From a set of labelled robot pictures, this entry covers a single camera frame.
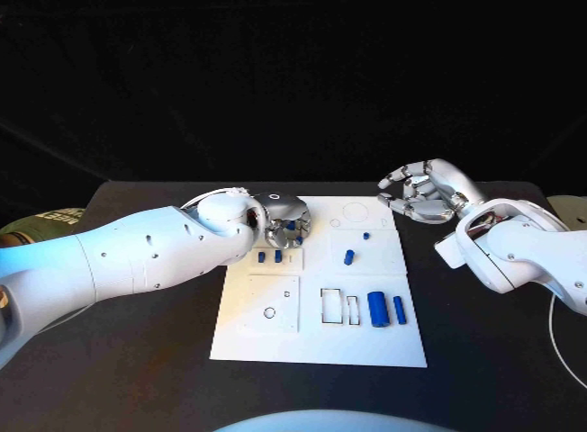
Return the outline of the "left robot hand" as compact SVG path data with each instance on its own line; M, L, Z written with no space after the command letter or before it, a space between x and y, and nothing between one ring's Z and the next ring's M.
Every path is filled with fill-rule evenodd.
M282 192L253 196L260 204L260 227L268 244L276 249L299 248L312 231L312 217L306 202Z

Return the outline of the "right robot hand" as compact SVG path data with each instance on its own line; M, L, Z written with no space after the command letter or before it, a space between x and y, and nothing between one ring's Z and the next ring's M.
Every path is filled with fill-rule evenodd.
M378 201L393 212L426 224L462 219L489 200L465 172L440 158L402 166L378 188L386 190L397 183L403 184L403 197L380 193Z

